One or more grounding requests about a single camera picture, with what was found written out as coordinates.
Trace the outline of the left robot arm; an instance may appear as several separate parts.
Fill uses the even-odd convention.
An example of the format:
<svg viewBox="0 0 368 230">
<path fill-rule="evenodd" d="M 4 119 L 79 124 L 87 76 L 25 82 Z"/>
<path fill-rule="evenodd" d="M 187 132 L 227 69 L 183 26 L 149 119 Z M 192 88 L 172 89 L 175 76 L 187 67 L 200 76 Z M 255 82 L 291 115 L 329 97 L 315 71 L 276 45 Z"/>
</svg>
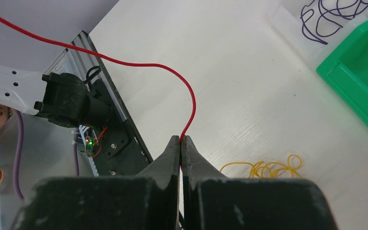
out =
<svg viewBox="0 0 368 230">
<path fill-rule="evenodd" d="M 94 98 L 84 82 L 70 73 L 0 66 L 0 104 L 67 128 L 105 127 L 111 116 L 111 107 Z"/>
</svg>

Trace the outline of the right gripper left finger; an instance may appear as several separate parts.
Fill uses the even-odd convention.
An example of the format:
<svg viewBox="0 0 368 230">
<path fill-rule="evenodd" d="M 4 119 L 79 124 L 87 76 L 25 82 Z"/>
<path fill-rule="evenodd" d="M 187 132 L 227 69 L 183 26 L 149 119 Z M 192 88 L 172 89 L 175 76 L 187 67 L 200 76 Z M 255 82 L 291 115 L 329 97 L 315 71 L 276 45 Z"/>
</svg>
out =
<svg viewBox="0 0 368 230">
<path fill-rule="evenodd" d="M 54 177 L 36 184 L 13 230 L 176 230 L 180 139 L 134 176 Z"/>
</svg>

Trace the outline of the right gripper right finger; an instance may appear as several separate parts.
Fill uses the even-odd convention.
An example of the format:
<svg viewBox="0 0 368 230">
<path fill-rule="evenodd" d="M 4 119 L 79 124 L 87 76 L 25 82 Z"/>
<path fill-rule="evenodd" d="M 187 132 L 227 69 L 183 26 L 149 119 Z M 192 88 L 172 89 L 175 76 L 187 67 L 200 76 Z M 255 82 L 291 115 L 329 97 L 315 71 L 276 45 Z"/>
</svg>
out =
<svg viewBox="0 0 368 230">
<path fill-rule="evenodd" d="M 335 230 L 329 204 L 306 179 L 228 178 L 189 136 L 181 140 L 187 230 Z"/>
</svg>

